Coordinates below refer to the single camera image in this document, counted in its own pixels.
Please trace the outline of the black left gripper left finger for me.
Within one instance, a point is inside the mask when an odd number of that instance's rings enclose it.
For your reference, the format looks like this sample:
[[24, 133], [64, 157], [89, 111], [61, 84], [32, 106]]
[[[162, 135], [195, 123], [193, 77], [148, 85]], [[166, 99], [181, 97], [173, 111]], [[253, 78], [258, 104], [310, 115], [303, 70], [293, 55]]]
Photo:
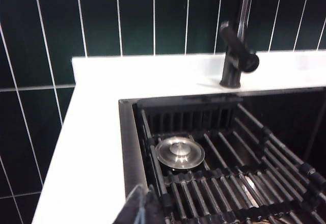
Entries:
[[115, 223], [146, 223], [146, 194], [143, 185], [136, 185], [129, 193], [126, 203], [115, 219]]

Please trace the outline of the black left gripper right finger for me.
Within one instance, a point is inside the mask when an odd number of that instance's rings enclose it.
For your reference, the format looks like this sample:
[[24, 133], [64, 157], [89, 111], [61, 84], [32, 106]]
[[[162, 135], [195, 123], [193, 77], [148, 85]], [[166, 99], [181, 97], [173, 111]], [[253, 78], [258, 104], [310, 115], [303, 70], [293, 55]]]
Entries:
[[164, 213], [160, 201], [157, 197], [155, 188], [152, 184], [149, 185], [148, 192], [146, 194], [145, 223], [150, 223], [150, 224], [165, 223]]

